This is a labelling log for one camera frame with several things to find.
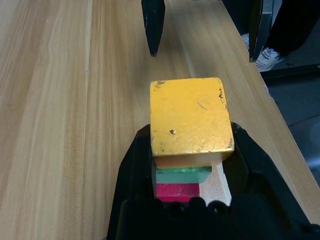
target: table surface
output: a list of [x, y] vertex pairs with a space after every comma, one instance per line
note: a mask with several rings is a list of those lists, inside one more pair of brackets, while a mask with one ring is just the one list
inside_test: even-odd
[[320, 224], [319, 188], [248, 59], [221, 1], [167, 0], [152, 58], [140, 0], [0, 0], [1, 238], [104, 238], [150, 81], [202, 77], [221, 78], [230, 119]]

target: dark paint spot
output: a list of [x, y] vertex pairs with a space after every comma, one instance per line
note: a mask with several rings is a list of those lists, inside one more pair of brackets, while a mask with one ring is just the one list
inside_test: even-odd
[[233, 140], [232, 140], [232, 138], [230, 137], [229, 144], [228, 144], [228, 146], [227, 146], [226, 148], [227, 148], [227, 149], [232, 148], [232, 143], [233, 143]]
[[219, 91], [220, 91], [219, 98], [221, 102], [223, 102], [224, 97], [222, 96], [222, 89], [220, 88]]
[[159, 89], [159, 88], [160, 88], [160, 85], [165, 84], [165, 83], [166, 83], [166, 81], [158, 81], [158, 82], [156, 83], [155, 87], [156, 87], [157, 89]]

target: wooden block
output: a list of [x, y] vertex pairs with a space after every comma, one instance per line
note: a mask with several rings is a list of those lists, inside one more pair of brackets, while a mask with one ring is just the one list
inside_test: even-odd
[[224, 87], [216, 77], [152, 82], [150, 125], [158, 169], [211, 166], [234, 151]]
[[156, 198], [162, 202], [188, 203], [191, 198], [199, 197], [199, 184], [157, 184]]
[[157, 184], [201, 184], [211, 174], [211, 166], [156, 169]]

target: yellow block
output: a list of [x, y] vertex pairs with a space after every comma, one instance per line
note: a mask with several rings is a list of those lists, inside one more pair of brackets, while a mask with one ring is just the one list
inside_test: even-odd
[[159, 169], [211, 166], [234, 151], [224, 87], [216, 77], [152, 82], [150, 125]]

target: shoelace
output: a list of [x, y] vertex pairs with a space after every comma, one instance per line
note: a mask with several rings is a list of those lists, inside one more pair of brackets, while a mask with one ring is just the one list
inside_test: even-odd
[[268, 49], [268, 48], [266, 48], [265, 50], [263, 50], [261, 54], [262, 54], [262, 56], [263, 56], [265, 59], [267, 59], [267, 60], [269, 60], [269, 59], [271, 58], [271, 53], [269, 52], [269, 49]]

